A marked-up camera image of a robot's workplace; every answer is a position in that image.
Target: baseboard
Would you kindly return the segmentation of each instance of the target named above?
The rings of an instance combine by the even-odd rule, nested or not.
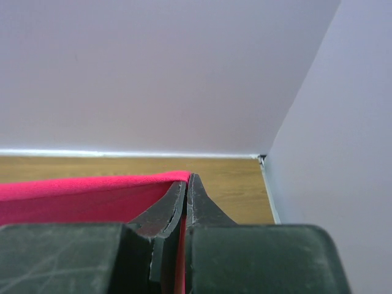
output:
[[[270,189],[270,185],[268,184],[268,179],[265,175],[265,171],[264,171],[264,158],[265,156],[262,157],[262,161],[260,161],[259,157],[259,162],[260,162],[260,168],[262,170],[262,175],[263,175],[263,179],[264,179],[264,184],[265,184],[265,189],[267,191],[267,196],[268,196],[268,200],[269,200],[269,205],[271,207],[271,212],[272,212],[272,217],[274,218],[274,222],[277,225],[281,224],[281,219],[279,217],[279,214],[277,213],[276,207],[275,207],[275,201],[274,201],[274,197],[272,195],[271,189]]]
[[[161,153],[161,152],[109,152],[52,149],[0,149],[0,156],[42,156],[42,157],[180,157],[180,158],[227,158],[256,159],[258,154],[226,153]]]

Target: wood grain surface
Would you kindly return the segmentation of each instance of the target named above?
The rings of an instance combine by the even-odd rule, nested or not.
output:
[[[208,195],[240,224],[273,224],[257,160],[186,158],[0,157],[0,183],[78,176],[198,173]]]

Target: wall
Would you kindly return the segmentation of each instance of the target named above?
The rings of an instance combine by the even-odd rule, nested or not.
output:
[[[337,4],[0,1],[0,149],[266,153]]]
[[[354,293],[392,288],[391,12],[343,0],[266,160],[281,221],[326,228]]]

